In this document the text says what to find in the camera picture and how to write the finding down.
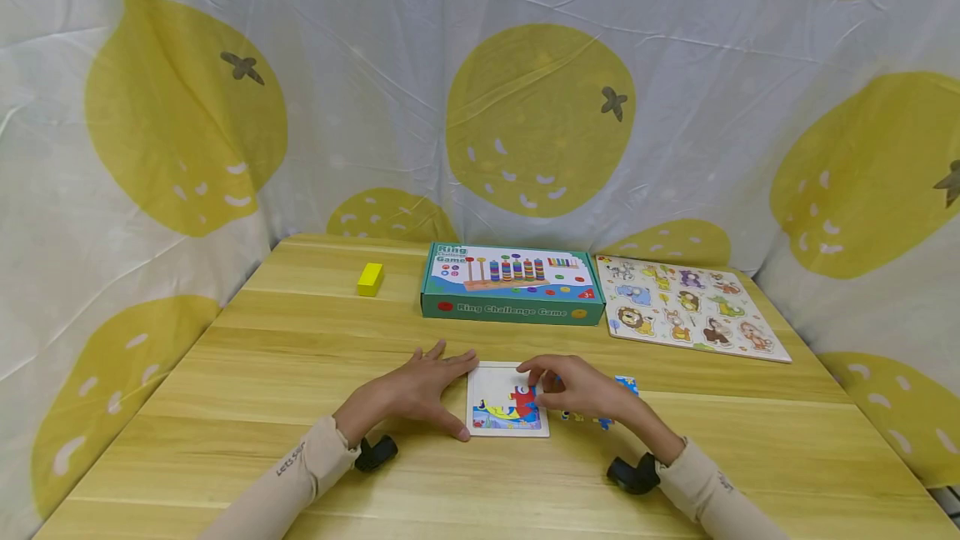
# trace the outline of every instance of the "green box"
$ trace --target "green box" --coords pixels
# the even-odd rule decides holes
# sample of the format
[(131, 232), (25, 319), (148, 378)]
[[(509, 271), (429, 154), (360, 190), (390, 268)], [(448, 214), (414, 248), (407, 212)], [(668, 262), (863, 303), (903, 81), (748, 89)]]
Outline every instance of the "green box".
[(434, 242), (421, 286), (425, 318), (596, 325), (604, 306), (577, 251)]

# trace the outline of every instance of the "forearm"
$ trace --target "forearm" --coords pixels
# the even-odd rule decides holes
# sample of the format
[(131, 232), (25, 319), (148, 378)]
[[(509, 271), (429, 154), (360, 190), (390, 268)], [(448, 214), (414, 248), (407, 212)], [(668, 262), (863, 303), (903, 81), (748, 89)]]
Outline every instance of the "forearm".
[(660, 463), (670, 465), (680, 457), (687, 445), (646, 402), (630, 396), (622, 410), (623, 415), (617, 420), (636, 435)]
[(786, 540), (696, 444), (684, 440), (644, 401), (634, 398), (620, 420), (657, 458), (659, 487), (715, 540)]
[(279, 540), (297, 515), (345, 474), (358, 457), (324, 417), (200, 535), (201, 540)]

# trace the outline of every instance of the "lemon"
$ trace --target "lemon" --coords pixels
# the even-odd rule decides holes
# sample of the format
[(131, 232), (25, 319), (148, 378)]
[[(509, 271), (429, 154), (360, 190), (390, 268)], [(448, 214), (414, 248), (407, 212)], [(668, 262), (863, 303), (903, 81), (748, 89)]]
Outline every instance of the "lemon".
[(702, 219), (675, 219), (614, 242), (599, 254), (707, 268), (725, 266), (730, 250), (721, 227)]
[(456, 242), (447, 214), (425, 197), (375, 187), (343, 201), (327, 222), (327, 234), (403, 241)]
[(820, 117), (777, 170), (770, 207), (797, 260), (852, 279), (904, 254), (960, 210), (960, 81), (892, 73)]
[(87, 340), (40, 424), (33, 501), (46, 519), (220, 311), (204, 296), (140, 302)]
[(447, 103), (447, 155), (479, 197), (523, 216), (583, 205), (617, 167), (637, 105), (613, 50), (578, 29), (511, 27), (473, 49)]
[(255, 213), (287, 148), (267, 59), (183, 4), (125, 6), (87, 79), (87, 125), (103, 166), (143, 211), (188, 236)]
[(956, 395), (891, 358), (863, 352), (818, 356), (923, 485), (960, 483)]

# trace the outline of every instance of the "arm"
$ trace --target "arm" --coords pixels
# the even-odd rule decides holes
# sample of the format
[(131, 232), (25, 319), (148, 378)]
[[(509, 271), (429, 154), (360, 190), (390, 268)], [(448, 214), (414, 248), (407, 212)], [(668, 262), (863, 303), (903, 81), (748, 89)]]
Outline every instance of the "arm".
[(360, 440), (390, 416), (428, 421), (462, 442), (469, 440), (470, 432), (443, 408), (440, 397), (479, 361), (473, 350), (441, 358), (444, 346), (441, 340), (426, 354), (417, 349), (402, 367), (356, 389), (230, 504), (200, 540), (283, 538), (297, 515), (353, 466)]
[(643, 400), (631, 398), (619, 421), (657, 458), (659, 487), (676, 508), (716, 540), (788, 539), (693, 440), (678, 437)]
[(537, 405), (615, 419), (657, 458), (661, 489), (670, 502), (715, 540), (786, 540), (788, 536), (740, 494), (693, 441), (679, 437), (643, 400), (580, 357), (541, 355), (520, 364), (529, 384), (543, 381)]

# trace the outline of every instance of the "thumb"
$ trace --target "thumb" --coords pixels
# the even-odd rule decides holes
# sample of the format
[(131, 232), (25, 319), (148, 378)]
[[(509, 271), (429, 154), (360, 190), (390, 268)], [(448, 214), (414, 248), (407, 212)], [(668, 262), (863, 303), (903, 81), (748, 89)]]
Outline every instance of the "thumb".
[(564, 403), (567, 401), (566, 395), (566, 392), (538, 394), (537, 398), (534, 399), (534, 402), (538, 407), (553, 408), (555, 410), (569, 410), (567, 407), (564, 407)]
[(457, 419), (456, 415), (440, 405), (431, 410), (427, 420), (461, 442), (470, 439), (470, 431), (467, 426), (463, 425), (463, 422)]

